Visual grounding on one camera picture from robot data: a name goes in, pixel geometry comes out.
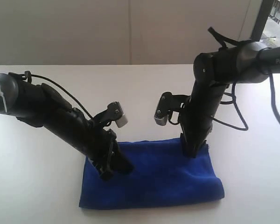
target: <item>wire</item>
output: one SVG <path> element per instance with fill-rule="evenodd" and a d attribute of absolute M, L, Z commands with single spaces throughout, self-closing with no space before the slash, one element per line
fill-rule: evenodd
<path fill-rule="evenodd" d="M 82 110 L 87 114 L 88 117 L 90 117 L 91 119 L 93 119 L 93 117 L 90 115 L 90 113 L 85 109 L 85 107 L 83 107 L 83 105 L 73 96 L 71 95 L 65 88 L 63 88 L 61 85 L 59 85 L 58 83 L 54 82 L 53 80 L 44 77 L 44 76 L 39 76 L 39 75 L 33 75 L 31 74 L 31 77 L 35 77 L 35 78 L 41 78 L 44 80 L 47 80 L 51 83 L 53 83 L 55 86 L 59 87 L 61 90 L 63 90 L 67 95 L 69 95 L 81 108 Z"/>
<path fill-rule="evenodd" d="M 272 105 L 272 110 L 275 115 L 275 118 L 277 119 L 278 123 L 280 124 L 280 114 L 277 110 L 276 106 L 276 93 L 275 93 L 275 86 L 274 86 L 274 79 L 273 79 L 273 74 L 269 74 L 269 79 L 270 79 L 270 88 L 271 88 L 271 105 Z"/>
<path fill-rule="evenodd" d="M 225 126 L 234 128 L 234 129 L 236 129 L 236 130 L 239 130 L 239 131 L 248 131 L 249 127 L 248 127 L 248 125 L 247 125 L 247 123 L 246 123 L 246 121 L 245 121 L 245 119 L 244 119 L 244 117 L 243 117 L 241 111 L 239 110 L 239 107 L 238 107 L 238 104 L 237 104 L 237 98 L 236 98 L 236 96 L 235 96 L 235 86 L 236 86 L 236 82 L 232 84 L 231 94 L 225 93 L 225 95 L 232 97 L 232 101 L 221 102 L 221 104 L 226 104 L 226 105 L 228 105 L 228 104 L 233 104 L 235 110 L 236 110 L 237 113 L 238 113 L 239 118 L 241 119 L 241 121 L 242 121 L 242 123 L 244 124 L 245 127 L 237 127 L 237 126 L 234 126 L 234 125 L 225 123 L 225 122 L 223 122 L 223 121 L 220 121 L 220 120 L 218 120 L 218 119 L 216 119 L 216 118 L 212 118 L 212 119 L 213 119 L 214 121 L 216 121 L 216 122 L 222 124 L 222 125 L 225 125 Z"/>

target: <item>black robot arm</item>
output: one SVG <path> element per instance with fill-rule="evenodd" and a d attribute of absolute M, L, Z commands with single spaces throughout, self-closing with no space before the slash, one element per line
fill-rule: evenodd
<path fill-rule="evenodd" d="M 0 74 L 0 114 L 15 116 L 33 127 L 47 128 L 88 156 L 104 180 L 110 179 L 113 171 L 123 174 L 132 171 L 132 164 L 120 152 L 116 134 L 111 129 L 104 129 L 112 121 L 118 127 L 127 123 L 119 102 L 109 104 L 105 111 L 93 118 L 74 98 L 91 117 L 87 120 L 82 111 L 73 108 L 49 85 L 31 84 L 33 76 L 41 77 L 31 75 L 29 71 L 23 75 Z"/>
<path fill-rule="evenodd" d="M 280 73 L 280 47 L 270 49 L 260 42 L 237 42 L 217 33 L 213 28 L 209 32 L 222 45 L 217 52 L 201 53 L 194 61 L 195 83 L 191 96 L 172 95 L 163 93 L 155 112 L 155 121 L 165 125 L 172 112 L 178 112 L 178 122 L 182 127 L 183 153 L 185 156 L 195 157 L 197 151 L 205 143 L 207 135 L 212 130 L 212 121 L 221 104 L 234 104 L 244 128 L 234 127 L 238 130 L 248 130 L 242 115 L 236 105 L 234 95 L 235 83 L 260 83 L 270 77 L 272 73 Z M 226 42 L 235 45 L 227 48 Z M 226 88 L 232 84 L 232 94 L 225 93 Z M 230 102 L 221 102 L 226 94 L 232 97 Z M 272 108 L 280 123 L 280 116 L 273 103 Z"/>

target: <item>table surface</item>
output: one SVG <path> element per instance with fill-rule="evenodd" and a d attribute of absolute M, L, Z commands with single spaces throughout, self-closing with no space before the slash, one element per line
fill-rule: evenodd
<path fill-rule="evenodd" d="M 112 124 L 119 141 L 178 137 L 180 127 L 156 125 L 154 111 L 163 92 L 190 94 L 194 83 L 192 65 L 0 66 L 0 72 L 25 70 L 54 79 L 93 115 L 119 101 L 129 118 L 121 129 Z M 280 111 L 280 75 L 274 79 Z M 84 156 L 45 128 L 0 115 L 0 224 L 280 224 L 280 126 L 272 113 L 269 82 L 239 84 L 236 94 L 249 131 L 214 123 L 207 138 L 225 198 L 171 208 L 78 208 Z M 221 105 L 216 117 L 241 125 L 232 105 Z"/>

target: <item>white wall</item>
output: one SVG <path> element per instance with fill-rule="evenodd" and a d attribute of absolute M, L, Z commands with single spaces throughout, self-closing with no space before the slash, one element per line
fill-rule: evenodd
<path fill-rule="evenodd" d="M 213 26 L 250 37 L 261 0 L 0 0 L 0 64 L 192 63 Z"/>

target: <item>blue microfiber cloth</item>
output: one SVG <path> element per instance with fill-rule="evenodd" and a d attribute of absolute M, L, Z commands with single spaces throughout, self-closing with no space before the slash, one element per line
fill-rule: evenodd
<path fill-rule="evenodd" d="M 195 159 L 182 155 L 179 138 L 119 143 L 134 165 L 129 175 L 114 173 L 105 182 L 86 158 L 79 206 L 111 210 L 194 204 L 224 198 L 214 174 L 208 145 Z"/>

